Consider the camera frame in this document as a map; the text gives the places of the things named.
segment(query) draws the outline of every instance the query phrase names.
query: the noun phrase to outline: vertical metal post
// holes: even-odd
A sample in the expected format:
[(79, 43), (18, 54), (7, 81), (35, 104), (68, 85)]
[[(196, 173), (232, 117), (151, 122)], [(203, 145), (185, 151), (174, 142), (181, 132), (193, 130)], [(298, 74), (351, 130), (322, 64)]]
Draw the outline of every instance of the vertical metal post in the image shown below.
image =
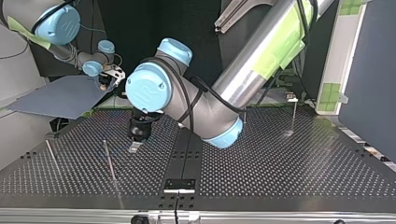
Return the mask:
[(116, 175), (114, 173), (113, 162), (111, 161), (110, 152), (108, 151), (108, 146), (107, 146), (106, 139), (103, 140), (103, 147), (105, 148), (105, 152), (106, 152), (106, 156), (107, 156), (107, 162), (108, 162), (108, 167), (110, 168), (111, 176), (113, 177), (113, 180), (116, 181), (117, 178), (116, 178)]

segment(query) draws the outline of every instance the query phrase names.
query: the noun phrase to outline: metal bracket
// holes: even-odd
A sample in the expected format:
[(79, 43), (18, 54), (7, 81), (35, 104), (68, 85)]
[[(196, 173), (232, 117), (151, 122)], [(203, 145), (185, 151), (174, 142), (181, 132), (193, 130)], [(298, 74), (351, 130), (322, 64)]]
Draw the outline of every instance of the metal bracket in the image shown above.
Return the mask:
[[(189, 212), (187, 214), (182, 212), (177, 216), (177, 220), (179, 224), (201, 224), (201, 217), (199, 212)], [(166, 224), (174, 223), (174, 221), (175, 215), (171, 213), (148, 214), (149, 224)]]
[(338, 102), (340, 102), (341, 104), (347, 104), (348, 101), (349, 98), (340, 92), (340, 97), (338, 98)]
[(273, 6), (277, 0), (232, 0), (220, 17), (215, 21), (215, 32), (225, 34), (252, 8), (258, 5)]
[(164, 193), (195, 193), (194, 179), (168, 179), (165, 183)]
[(120, 82), (125, 79), (125, 72), (120, 68), (119, 66), (116, 66), (115, 64), (112, 64), (108, 66), (104, 72), (102, 72), (103, 75), (105, 76), (111, 76), (116, 79), (114, 82), (113, 86), (119, 86)]

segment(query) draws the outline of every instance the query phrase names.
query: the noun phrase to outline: black cable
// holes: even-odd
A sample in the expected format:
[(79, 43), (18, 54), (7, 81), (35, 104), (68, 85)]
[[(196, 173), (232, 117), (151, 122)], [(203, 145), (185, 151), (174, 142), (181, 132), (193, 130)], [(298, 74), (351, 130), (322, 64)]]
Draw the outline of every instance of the black cable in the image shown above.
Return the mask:
[(258, 105), (260, 105), (262, 103), (262, 100), (268, 94), (268, 91), (270, 91), (271, 87), (274, 86), (276, 80), (280, 77), (282, 72), (283, 72), (282, 69), (278, 69), (277, 70), (276, 74), (274, 75), (274, 78), (271, 80), (270, 84), (268, 84), (268, 87), (265, 89), (265, 91), (262, 93), (262, 96), (260, 97), (259, 101), (256, 103), (256, 106), (258, 106)]
[(338, 219), (334, 222), (334, 224), (346, 224), (343, 219)]
[(163, 63), (171, 72), (174, 74), (174, 77), (177, 79), (178, 84), (181, 87), (181, 90), (183, 91), (184, 98), (186, 100), (186, 105), (187, 105), (187, 110), (189, 111), (189, 118), (190, 118), (190, 131), (193, 133), (194, 132), (194, 117), (193, 117), (193, 111), (192, 111), (192, 106), (189, 98), (189, 94), (187, 92), (187, 88), (184, 85), (183, 80), (181, 79), (180, 75), (177, 73), (177, 71), (170, 65), (166, 60), (157, 58), (157, 57), (150, 57), (145, 60), (143, 60), (141, 63), (146, 63), (148, 61), (158, 61), (160, 63)]
[(65, 1), (64, 3), (60, 4), (59, 6), (53, 8), (50, 12), (46, 13), (43, 17), (41, 17), (32, 27), (32, 34), (35, 34), (35, 29), (46, 19), (48, 19), (50, 16), (52, 16), (55, 12), (57, 12), (59, 9), (69, 5), (70, 3), (74, 2), (75, 0), (68, 0)]
[(307, 47), (311, 43), (311, 35), (309, 33), (308, 21), (306, 20), (303, 0), (297, 0), (297, 5), (301, 15), (301, 23), (303, 24), (304, 27), (304, 33), (305, 33), (304, 43), (305, 46)]
[(178, 224), (177, 206), (178, 206), (178, 194), (177, 194), (177, 200), (176, 200), (175, 211), (174, 211), (176, 224)]
[(248, 110), (246, 109), (239, 109), (233, 105), (231, 105), (230, 103), (228, 103), (227, 101), (223, 100), (223, 98), (221, 98), (220, 95), (218, 95), (217, 92), (215, 92), (212, 88), (208, 87), (206, 85), (206, 83), (204, 83), (199, 77), (191, 77), (191, 80), (196, 79), (199, 84), (201, 84), (202, 86), (204, 86), (205, 89), (207, 89), (218, 101), (220, 101), (222, 104), (224, 104), (225, 106), (227, 106), (229, 109), (231, 109), (233, 112), (235, 113), (244, 113), (244, 112), (248, 112)]
[(298, 67), (297, 67), (296, 60), (297, 60), (297, 59), (294, 59), (294, 60), (291, 62), (291, 63), (292, 63), (292, 66), (294, 67), (294, 69), (295, 69), (295, 71), (296, 71), (296, 73), (297, 73), (296, 75), (297, 75), (297, 77), (300, 79), (300, 83), (301, 83), (301, 85), (302, 85), (302, 87), (303, 87), (303, 89), (304, 89), (306, 95), (308, 96), (309, 100), (312, 102), (312, 104), (313, 104), (315, 107), (317, 107), (317, 104), (314, 102), (313, 98), (311, 97), (311, 95), (309, 94), (309, 92), (306, 90), (306, 87), (305, 87), (305, 85), (304, 85), (304, 83), (303, 83), (303, 79), (301, 78), (300, 71), (299, 71), (299, 69), (298, 69)]
[[(91, 27), (93, 27), (93, 22), (94, 22), (94, 15), (95, 15), (95, 0), (92, 0), (92, 20), (91, 20)], [(91, 40), (90, 40), (90, 51), (91, 54), (93, 54), (93, 30), (91, 30)]]
[(312, 31), (314, 30), (314, 27), (317, 24), (318, 14), (319, 14), (318, 0), (311, 0), (311, 1), (312, 1), (312, 7), (314, 8), (314, 12), (312, 16), (311, 25), (309, 27), (310, 34), (312, 34)]
[(6, 56), (6, 57), (1, 57), (0, 59), (9, 59), (9, 58), (14, 58), (14, 57), (20, 56), (21, 54), (23, 54), (23, 53), (27, 50), (27, 47), (29, 47), (29, 42), (26, 42), (26, 46), (25, 46), (25, 48), (24, 48), (23, 51), (21, 51), (21, 52), (19, 52), (19, 53), (17, 53), (17, 54), (14, 54), (14, 55)]

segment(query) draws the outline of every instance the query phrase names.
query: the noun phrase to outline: silver metal tube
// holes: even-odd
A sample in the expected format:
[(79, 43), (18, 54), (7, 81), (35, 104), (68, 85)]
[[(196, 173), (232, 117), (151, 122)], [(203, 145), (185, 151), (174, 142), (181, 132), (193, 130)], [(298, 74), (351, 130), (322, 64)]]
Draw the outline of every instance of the silver metal tube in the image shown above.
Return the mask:
[[(274, 33), (293, 10), (295, 2), (279, 0), (275, 3), (241, 52), (213, 85), (213, 90), (231, 105), (239, 108), (246, 106), (267, 81), (253, 70), (253, 66), (269, 47)], [(319, 12), (323, 13), (332, 2), (318, 1)]]

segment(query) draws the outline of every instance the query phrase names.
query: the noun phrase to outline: metal clamp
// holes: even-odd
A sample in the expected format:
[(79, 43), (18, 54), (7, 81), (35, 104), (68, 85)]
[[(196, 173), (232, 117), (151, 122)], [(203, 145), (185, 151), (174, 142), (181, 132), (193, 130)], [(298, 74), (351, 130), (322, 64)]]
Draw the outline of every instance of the metal clamp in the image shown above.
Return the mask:
[(277, 0), (232, 0), (220, 17), (215, 21), (215, 32), (225, 34), (252, 8), (258, 5), (273, 6)]
[(107, 70), (102, 72), (102, 75), (111, 76), (116, 79), (113, 86), (119, 86), (120, 82), (125, 79), (125, 72), (119, 66), (112, 64), (107, 67)]

